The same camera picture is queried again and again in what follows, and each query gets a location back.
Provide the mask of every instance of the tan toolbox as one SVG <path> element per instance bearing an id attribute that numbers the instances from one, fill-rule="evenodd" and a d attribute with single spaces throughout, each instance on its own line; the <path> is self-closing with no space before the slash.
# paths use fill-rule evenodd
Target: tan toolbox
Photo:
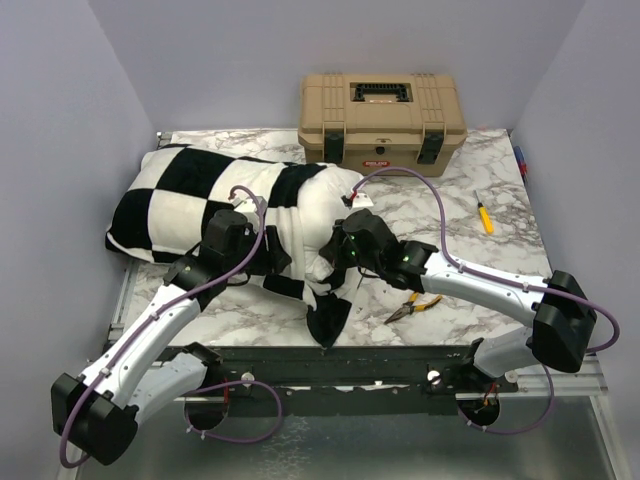
<path id="1" fill-rule="evenodd" d="M 307 163 L 364 174 L 401 166 L 436 177 L 467 138 L 448 75 L 309 75 L 301 96 Z"/>

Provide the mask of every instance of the checkered blanket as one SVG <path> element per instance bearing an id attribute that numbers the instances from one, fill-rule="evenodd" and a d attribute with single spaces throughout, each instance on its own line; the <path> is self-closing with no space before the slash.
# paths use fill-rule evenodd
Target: checkered blanket
<path id="1" fill-rule="evenodd" d="M 298 165 L 233 158 L 190 145 L 150 152 L 120 201 L 106 235 L 110 250 L 153 263 L 171 263 L 200 242 L 209 220 L 244 185 L 268 202 L 266 224 L 291 257 L 280 275 L 252 277 L 266 290 L 305 302 L 313 338 L 328 348 L 342 331 L 361 277 L 334 270 L 319 250 L 348 209 L 341 197 L 360 179 L 330 164 Z"/>

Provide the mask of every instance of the white marble tabletop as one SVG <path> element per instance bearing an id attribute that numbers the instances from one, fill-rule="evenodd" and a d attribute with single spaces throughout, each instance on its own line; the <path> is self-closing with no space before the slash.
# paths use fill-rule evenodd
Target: white marble tabletop
<path id="1" fill-rule="evenodd" d="M 172 143 L 191 143 L 265 160 L 304 162 L 295 130 L 175 132 Z M 471 131 L 445 174 L 433 179 L 443 197 L 449 250 L 465 260 L 523 274 L 548 276 L 549 263 L 505 130 Z M 495 227 L 486 235 L 473 190 L 477 189 Z M 364 190 L 400 239 L 439 245 L 436 202 L 417 179 L 386 177 Z M 161 284 L 166 266 L 141 264 L 124 313 L 131 325 Z M 517 324 L 486 308 L 447 297 L 431 310 L 384 325 L 409 292 L 365 279 L 336 345 L 464 345 L 478 337 L 512 330 Z M 209 346 L 315 345 L 306 326 L 306 306 L 258 287 L 227 289 L 171 342 Z"/>

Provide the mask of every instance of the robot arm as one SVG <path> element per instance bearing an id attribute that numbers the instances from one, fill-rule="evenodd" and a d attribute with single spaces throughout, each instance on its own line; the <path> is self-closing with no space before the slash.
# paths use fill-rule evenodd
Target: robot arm
<path id="1" fill-rule="evenodd" d="M 321 253 L 343 268 L 371 270 L 394 288 L 461 298 L 520 322 L 523 326 L 513 332 L 472 344 L 457 373 L 472 383 L 489 383 L 509 370 L 537 363 L 571 373 L 582 365 L 595 313 L 577 302 L 534 291 L 535 287 L 553 288 L 586 298 L 565 272 L 556 271 L 544 279 L 458 257 L 453 258 L 458 263 L 454 265 L 433 245 L 398 241 L 385 222 L 366 209 L 336 222 L 332 239 Z"/>
<path id="2" fill-rule="evenodd" d="M 211 360 L 197 352 L 179 354 L 162 368 L 149 369 L 171 339 L 226 289 L 226 280 L 213 280 L 225 278 L 258 242 L 258 215 L 265 202 L 257 200 L 261 205 L 237 201 L 235 210 L 217 212 L 198 255 L 188 252 L 170 267 L 164 284 L 124 335 L 78 377 L 63 374 L 56 380 L 51 388 L 53 424 L 63 439 L 68 435 L 68 440 L 108 465 L 128 448 L 146 418 L 202 384 Z M 262 261 L 247 272 L 272 266 L 265 252 L 258 250 L 256 257 Z"/>

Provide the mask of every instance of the toolbox handle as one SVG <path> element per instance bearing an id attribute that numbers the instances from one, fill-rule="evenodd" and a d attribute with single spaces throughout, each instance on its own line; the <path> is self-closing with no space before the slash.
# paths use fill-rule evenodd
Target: toolbox handle
<path id="1" fill-rule="evenodd" d="M 364 95 L 366 93 L 395 93 L 399 102 L 409 101 L 409 91 L 407 90 L 407 86 L 402 83 L 357 83 L 353 101 L 364 102 Z"/>

